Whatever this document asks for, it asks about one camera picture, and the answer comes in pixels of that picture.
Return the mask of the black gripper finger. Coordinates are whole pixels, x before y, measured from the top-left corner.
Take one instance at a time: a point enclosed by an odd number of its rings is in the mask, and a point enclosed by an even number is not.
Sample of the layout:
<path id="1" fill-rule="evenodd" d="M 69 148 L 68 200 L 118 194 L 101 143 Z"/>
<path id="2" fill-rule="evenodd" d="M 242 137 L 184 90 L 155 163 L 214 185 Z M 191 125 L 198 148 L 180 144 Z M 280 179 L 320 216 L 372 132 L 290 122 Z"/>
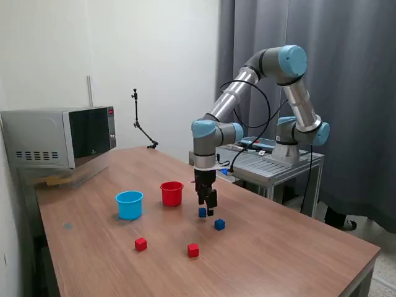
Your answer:
<path id="1" fill-rule="evenodd" d="M 207 215 L 212 216 L 214 214 L 213 209 L 217 207 L 217 191 L 215 189 L 208 189 L 204 200 L 207 206 Z"/>
<path id="2" fill-rule="evenodd" d="M 205 204 L 205 198 L 207 193 L 207 187 L 202 183 L 196 183 L 196 193 L 198 196 L 199 205 Z"/>

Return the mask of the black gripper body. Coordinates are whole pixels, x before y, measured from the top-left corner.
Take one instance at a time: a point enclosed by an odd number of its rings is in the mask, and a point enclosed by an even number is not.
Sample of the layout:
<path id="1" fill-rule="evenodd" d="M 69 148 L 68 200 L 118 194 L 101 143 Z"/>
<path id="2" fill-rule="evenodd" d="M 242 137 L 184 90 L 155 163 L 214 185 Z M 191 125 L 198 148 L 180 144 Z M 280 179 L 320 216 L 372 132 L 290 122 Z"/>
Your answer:
<path id="1" fill-rule="evenodd" d="M 194 170 L 194 181 L 196 189 L 211 189 L 216 180 L 215 170 Z"/>

